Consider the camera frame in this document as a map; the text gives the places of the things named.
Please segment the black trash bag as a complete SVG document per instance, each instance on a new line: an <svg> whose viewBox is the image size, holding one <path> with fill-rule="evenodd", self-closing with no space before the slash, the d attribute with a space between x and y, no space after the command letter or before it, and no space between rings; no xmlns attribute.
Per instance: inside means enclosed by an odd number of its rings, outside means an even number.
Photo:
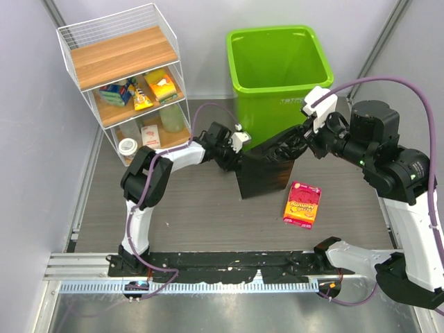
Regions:
<svg viewBox="0 0 444 333"><path fill-rule="evenodd" d="M241 154L235 173L243 199L286 188L294 162L307 150L302 130L292 126Z"/></svg>

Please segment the green plastic trash bin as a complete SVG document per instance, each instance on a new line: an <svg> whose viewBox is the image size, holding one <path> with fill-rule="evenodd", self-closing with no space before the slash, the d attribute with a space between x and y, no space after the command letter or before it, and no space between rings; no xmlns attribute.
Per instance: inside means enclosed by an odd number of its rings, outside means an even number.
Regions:
<svg viewBox="0 0 444 333"><path fill-rule="evenodd" d="M251 136L248 149L302 124L305 96L334 82L319 39L305 25L234 30L226 47L237 117Z"/></svg>

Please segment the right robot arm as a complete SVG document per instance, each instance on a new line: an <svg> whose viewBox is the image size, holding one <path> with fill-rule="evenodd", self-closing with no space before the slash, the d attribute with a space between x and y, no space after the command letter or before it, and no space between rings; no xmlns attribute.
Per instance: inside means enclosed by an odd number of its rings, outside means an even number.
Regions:
<svg viewBox="0 0 444 333"><path fill-rule="evenodd" d="M303 139L321 159L328 153L359 168L376 191L384 216L397 232L398 250L366 250L338 237L319 243L314 268L322 274L336 268L372 279L392 300L435 310L443 304L443 267L436 249L428 199L429 158L398 144L400 115L382 101L352 107L350 123L332 107L302 110L307 116Z"/></svg>

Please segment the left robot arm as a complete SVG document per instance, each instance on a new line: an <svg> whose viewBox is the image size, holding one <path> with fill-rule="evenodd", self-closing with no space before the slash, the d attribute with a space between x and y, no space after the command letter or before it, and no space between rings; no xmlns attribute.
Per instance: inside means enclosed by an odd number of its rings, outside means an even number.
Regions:
<svg viewBox="0 0 444 333"><path fill-rule="evenodd" d="M231 171L250 140L241 125L236 125L232 132L214 122L184 144L166 149L139 149L121 179L127 207L126 229L118 255L110 258L110 266L125 274L143 275L148 268L151 217L164 196L171 174L211 160L224 171Z"/></svg>

